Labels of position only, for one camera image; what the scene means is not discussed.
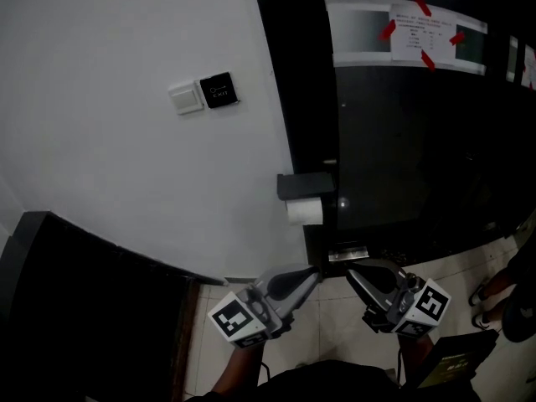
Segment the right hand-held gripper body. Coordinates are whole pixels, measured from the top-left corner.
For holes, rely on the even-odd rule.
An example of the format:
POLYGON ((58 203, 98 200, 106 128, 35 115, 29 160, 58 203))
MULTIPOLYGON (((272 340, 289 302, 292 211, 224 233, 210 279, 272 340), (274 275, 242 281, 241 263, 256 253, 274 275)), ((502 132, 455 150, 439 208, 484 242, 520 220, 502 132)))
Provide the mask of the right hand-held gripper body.
POLYGON ((406 274, 391 299, 366 307, 363 321, 375 332, 423 337, 439 326, 451 296, 432 279, 406 274))

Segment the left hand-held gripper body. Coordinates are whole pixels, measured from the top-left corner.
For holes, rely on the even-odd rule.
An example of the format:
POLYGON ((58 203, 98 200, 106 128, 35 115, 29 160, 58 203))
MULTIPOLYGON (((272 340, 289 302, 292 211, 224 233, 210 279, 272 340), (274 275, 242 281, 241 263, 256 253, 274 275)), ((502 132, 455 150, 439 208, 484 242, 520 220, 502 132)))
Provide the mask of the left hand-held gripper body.
POLYGON ((293 313, 285 317, 253 286, 228 293, 208 318, 224 339, 236 348, 249 348, 276 339, 291 330, 293 313))

